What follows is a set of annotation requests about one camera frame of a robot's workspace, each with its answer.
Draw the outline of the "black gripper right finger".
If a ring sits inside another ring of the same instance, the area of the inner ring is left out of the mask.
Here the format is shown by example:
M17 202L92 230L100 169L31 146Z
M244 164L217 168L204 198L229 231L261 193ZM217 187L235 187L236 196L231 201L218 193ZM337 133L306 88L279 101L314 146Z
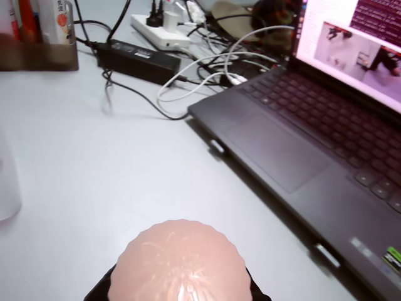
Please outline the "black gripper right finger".
M251 280L250 290L251 290L251 295L252 295L253 301L272 301L272 299L268 295L264 294L262 292L262 290L258 287L256 282L253 280L249 270L246 269L246 271Z

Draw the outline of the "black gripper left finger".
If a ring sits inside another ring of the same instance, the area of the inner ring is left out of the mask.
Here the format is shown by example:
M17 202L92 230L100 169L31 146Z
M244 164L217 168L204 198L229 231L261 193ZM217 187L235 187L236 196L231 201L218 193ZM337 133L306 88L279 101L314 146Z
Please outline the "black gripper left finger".
M99 280L99 282L88 292L83 299L84 301L109 301L108 292L111 285L111 274L115 266L112 266L109 271Z

